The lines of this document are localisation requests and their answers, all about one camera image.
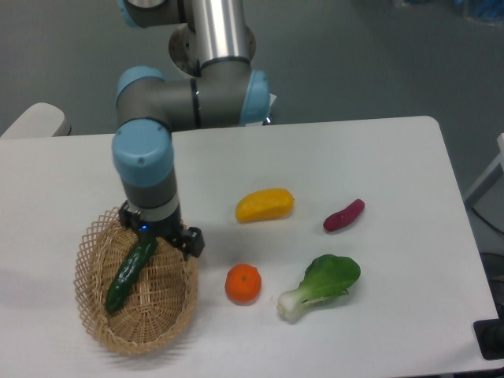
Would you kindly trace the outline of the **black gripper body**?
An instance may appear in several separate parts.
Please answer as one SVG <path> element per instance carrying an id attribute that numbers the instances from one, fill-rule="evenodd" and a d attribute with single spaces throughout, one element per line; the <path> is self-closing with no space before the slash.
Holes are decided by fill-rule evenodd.
<path id="1" fill-rule="evenodd" d="M 133 209 L 126 201 L 118 210 L 120 225 L 135 233 L 147 232 L 163 238 L 172 246 L 183 246 L 183 224 L 180 206 L 165 212 L 162 208 Z"/>

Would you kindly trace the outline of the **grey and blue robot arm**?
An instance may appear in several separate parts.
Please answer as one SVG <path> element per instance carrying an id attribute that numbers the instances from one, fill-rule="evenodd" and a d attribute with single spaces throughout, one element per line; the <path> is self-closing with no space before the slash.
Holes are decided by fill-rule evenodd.
<path id="1" fill-rule="evenodd" d="M 186 258 L 204 248 L 202 232 L 184 226 L 172 134 L 264 121 L 270 110 L 267 76 L 252 69 L 254 41 L 240 1 L 121 1 L 126 23 L 137 28 L 184 26 L 191 73 L 169 81 L 138 66 L 118 81 L 115 169 L 126 194 L 122 226 L 163 238 Z"/>

